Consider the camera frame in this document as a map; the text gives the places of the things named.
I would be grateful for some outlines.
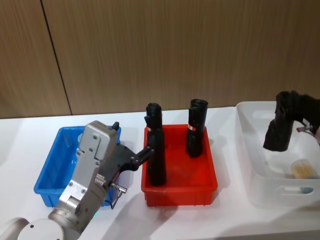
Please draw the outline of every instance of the black bottle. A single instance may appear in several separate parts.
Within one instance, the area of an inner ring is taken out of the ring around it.
[[[148,127],[147,144],[154,150],[148,160],[148,175],[151,185],[166,183],[165,136],[162,129],[162,109],[157,103],[149,103],[144,117]]]
[[[205,100],[192,99],[190,102],[186,152],[191,158],[202,154],[207,109],[208,102]]]

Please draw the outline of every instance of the wooden wall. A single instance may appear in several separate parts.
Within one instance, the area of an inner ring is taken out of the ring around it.
[[[39,0],[0,0],[0,118],[69,115]]]

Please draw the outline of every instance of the white bin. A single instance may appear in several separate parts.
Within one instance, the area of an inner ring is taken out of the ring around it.
[[[308,160],[320,175],[320,147],[313,136],[297,132],[295,122],[287,151],[263,148],[276,102],[241,102],[236,106],[237,144],[248,199],[258,206],[304,207],[320,205],[320,179],[295,179],[291,165]],[[311,188],[303,194],[301,188]]]

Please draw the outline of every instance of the red plastic bin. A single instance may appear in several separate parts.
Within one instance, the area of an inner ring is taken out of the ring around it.
[[[210,205],[218,188],[207,128],[203,132],[203,151],[197,158],[186,152],[188,125],[163,125],[166,184],[152,186],[147,174],[148,162],[142,166],[141,190],[149,207]],[[144,129],[144,144],[147,142]]]

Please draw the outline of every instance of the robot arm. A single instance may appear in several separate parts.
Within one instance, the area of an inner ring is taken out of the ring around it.
[[[48,219],[26,222],[25,227],[11,230],[12,237],[1,235],[0,240],[77,240],[102,206],[110,188],[118,190],[115,202],[110,204],[113,208],[127,191],[115,184],[120,173],[138,170],[154,152],[146,146],[135,154],[126,146],[116,144],[118,128],[118,122],[112,127],[99,121],[86,125],[76,152],[78,160],[72,179]]]
[[[320,144],[320,100],[295,91],[283,91],[276,96],[275,118],[270,122],[263,147],[271,151],[286,151],[294,121],[304,125],[297,129],[298,132],[310,131]]]

